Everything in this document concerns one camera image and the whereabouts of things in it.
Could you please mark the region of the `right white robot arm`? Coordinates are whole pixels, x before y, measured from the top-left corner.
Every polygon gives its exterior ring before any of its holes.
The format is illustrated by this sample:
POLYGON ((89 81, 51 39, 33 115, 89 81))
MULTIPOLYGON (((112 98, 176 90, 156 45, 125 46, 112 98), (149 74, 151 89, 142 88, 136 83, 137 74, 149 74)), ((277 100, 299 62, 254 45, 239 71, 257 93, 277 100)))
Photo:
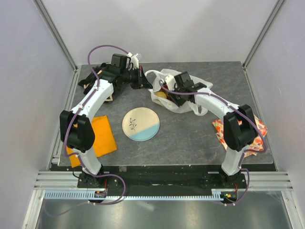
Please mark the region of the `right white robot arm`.
POLYGON ((223 99, 213 93, 206 84, 195 83, 188 72, 167 76, 164 85, 170 90, 169 96, 177 105, 191 102, 202 106, 223 122, 227 150, 218 182, 225 188, 233 185, 234 175, 240 170, 243 154, 250 149, 250 145, 258 136, 251 107, 247 104, 240 106, 223 99))

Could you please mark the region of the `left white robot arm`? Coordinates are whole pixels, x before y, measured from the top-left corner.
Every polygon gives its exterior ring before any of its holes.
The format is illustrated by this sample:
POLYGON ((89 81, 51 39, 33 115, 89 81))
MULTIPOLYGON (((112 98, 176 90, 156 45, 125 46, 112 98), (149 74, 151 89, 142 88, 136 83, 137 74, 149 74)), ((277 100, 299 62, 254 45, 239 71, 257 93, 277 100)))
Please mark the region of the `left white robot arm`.
POLYGON ((89 82, 85 97, 70 111, 64 110, 60 114, 61 141, 65 148, 72 149, 73 156, 79 158, 93 187, 101 187, 105 177, 100 173, 102 165, 93 149, 92 120, 101 105, 117 94, 124 84, 135 90, 152 88, 140 66, 141 57, 139 53, 113 54, 110 63, 102 63, 93 69, 96 80, 89 82))

